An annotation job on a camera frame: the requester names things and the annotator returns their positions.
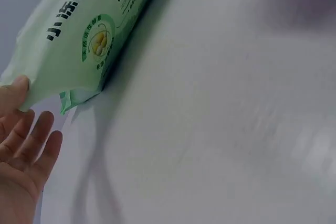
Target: green circle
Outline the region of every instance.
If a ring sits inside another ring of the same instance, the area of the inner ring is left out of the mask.
[[[113,37],[115,35],[115,28],[116,28],[113,19],[109,15],[107,15],[107,14],[100,14],[100,15],[94,17],[92,19],[92,21],[86,27],[86,29],[84,31],[84,34],[83,34],[83,38],[82,38],[82,62],[86,61],[86,59],[88,57],[87,52],[89,51],[89,47],[90,47],[90,44],[92,42],[92,39],[90,41],[88,41],[88,38],[89,38],[89,35],[90,35],[90,31],[92,30],[92,28],[94,27],[94,25],[96,25],[97,23],[99,23],[101,21],[105,21],[105,22],[107,22],[110,25],[111,33],[112,33],[110,36],[111,36],[111,40],[113,41]]]

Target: white sheet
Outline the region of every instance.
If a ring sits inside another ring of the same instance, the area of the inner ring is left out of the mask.
[[[334,223],[335,0],[152,0],[72,111],[42,224]]]

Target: plastic bag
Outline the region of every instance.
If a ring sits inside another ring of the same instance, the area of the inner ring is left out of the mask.
[[[101,92],[146,0],[42,0],[17,37],[1,84],[29,77],[21,108],[60,93],[61,113]]]

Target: logo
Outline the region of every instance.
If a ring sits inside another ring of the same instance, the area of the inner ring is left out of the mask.
[[[113,47],[114,35],[115,24],[109,15],[95,17],[83,35],[82,62],[91,59],[97,70],[102,68]]]

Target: fingernail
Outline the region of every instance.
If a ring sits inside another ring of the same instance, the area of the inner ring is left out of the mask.
[[[25,86],[28,90],[29,89],[29,79],[26,76],[19,76],[14,80],[13,85],[20,87],[20,88],[22,86]]]

